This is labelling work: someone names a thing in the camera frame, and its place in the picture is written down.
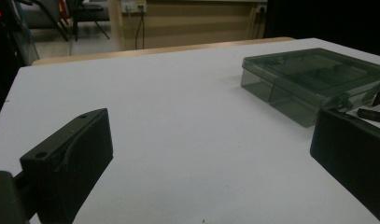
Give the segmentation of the white wall power outlet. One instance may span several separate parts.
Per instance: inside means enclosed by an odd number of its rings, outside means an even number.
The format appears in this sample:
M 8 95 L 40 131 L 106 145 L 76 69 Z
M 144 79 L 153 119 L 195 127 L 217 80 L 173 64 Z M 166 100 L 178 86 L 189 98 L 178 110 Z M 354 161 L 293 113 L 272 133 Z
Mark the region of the white wall power outlet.
M 123 13 L 141 13 L 147 11 L 147 0 L 120 0 Z

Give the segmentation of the smoke grey plastic organizer box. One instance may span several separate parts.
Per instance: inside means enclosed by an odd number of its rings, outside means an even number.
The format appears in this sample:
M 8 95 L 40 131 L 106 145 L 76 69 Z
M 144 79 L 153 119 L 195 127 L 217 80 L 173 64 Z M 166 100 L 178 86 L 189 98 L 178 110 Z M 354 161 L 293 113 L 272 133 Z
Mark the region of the smoke grey plastic organizer box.
M 320 109 L 380 105 L 380 65 L 327 49 L 245 57 L 241 87 L 303 127 Z

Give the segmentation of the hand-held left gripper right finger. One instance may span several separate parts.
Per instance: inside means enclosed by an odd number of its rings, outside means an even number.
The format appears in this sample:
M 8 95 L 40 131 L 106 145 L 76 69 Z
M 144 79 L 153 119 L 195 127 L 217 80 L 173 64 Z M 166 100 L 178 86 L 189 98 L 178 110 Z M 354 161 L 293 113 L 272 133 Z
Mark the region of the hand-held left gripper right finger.
M 380 128 L 321 109 L 310 155 L 380 221 Z

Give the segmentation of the dark equipment rack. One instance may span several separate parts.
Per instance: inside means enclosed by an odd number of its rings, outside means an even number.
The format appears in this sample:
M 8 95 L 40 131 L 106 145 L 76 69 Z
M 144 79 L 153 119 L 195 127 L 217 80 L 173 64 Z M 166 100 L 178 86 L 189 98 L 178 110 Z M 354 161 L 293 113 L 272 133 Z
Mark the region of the dark equipment rack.
M 0 0 L 0 112 L 19 69 L 36 59 L 21 0 Z

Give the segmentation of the black metal stand legs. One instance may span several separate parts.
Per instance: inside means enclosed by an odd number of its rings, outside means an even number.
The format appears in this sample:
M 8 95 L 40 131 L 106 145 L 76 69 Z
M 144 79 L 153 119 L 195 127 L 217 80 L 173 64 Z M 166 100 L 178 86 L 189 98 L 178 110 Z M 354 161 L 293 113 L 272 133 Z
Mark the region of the black metal stand legs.
M 80 22 L 93 21 L 100 31 L 109 38 L 100 26 L 100 21 L 109 21 L 107 0 L 14 0 L 20 7 L 20 15 L 30 29 L 56 29 L 68 40 L 66 24 L 73 23 L 73 34 L 77 37 Z

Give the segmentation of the wooden cabinet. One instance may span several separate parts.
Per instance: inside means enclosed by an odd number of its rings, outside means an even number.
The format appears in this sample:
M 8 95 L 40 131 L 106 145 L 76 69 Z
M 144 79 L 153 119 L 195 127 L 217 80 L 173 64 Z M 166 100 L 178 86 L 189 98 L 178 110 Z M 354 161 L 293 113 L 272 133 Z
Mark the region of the wooden cabinet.
M 147 0 L 141 13 L 107 2 L 115 47 L 133 50 L 261 37 L 268 0 Z

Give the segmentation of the black curtain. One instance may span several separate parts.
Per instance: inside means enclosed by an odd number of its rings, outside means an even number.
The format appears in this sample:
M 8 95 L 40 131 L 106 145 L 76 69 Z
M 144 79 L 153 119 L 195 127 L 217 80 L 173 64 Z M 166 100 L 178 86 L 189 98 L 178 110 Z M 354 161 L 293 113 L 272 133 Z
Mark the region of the black curtain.
M 315 37 L 380 56 L 380 0 L 268 0 L 266 37 Z

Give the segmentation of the wooden table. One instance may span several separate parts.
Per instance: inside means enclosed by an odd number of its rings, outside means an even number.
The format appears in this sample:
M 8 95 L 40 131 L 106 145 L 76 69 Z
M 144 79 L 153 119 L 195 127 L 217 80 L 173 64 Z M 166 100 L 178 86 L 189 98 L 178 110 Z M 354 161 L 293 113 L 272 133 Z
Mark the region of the wooden table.
M 166 48 L 156 48 L 156 49 L 136 49 L 136 50 L 124 50 L 124 51 L 115 51 L 115 52 L 106 52 L 106 53 L 94 53 L 94 54 L 40 59 L 40 60 L 34 61 L 32 63 L 32 66 L 55 64 L 55 63 L 71 63 L 71 62 L 78 62 L 78 61 L 98 60 L 98 59 L 107 59 L 107 58 L 135 57 L 135 56 L 142 56 L 142 55 L 149 55 L 149 54 L 160 54 L 160 53 L 186 51 L 186 50 L 194 50 L 194 49 L 215 49 L 215 48 L 235 47 L 235 46 L 243 46 L 243 45 L 276 43 L 276 42 L 284 42 L 284 41 L 291 41 L 291 40 L 295 40 L 295 38 L 282 36 L 282 37 L 271 37 L 271 38 L 263 38 L 263 39 L 250 39 L 250 40 L 242 40 L 242 41 L 218 42 L 218 43 L 197 44 L 197 45 L 166 47 Z

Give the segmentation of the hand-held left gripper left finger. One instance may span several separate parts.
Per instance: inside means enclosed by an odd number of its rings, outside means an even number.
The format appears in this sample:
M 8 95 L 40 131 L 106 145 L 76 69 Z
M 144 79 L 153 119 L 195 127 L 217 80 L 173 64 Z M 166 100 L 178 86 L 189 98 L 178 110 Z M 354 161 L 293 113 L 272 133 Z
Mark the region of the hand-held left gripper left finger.
M 72 224 L 113 159 L 108 110 L 82 114 L 20 158 L 45 224 Z

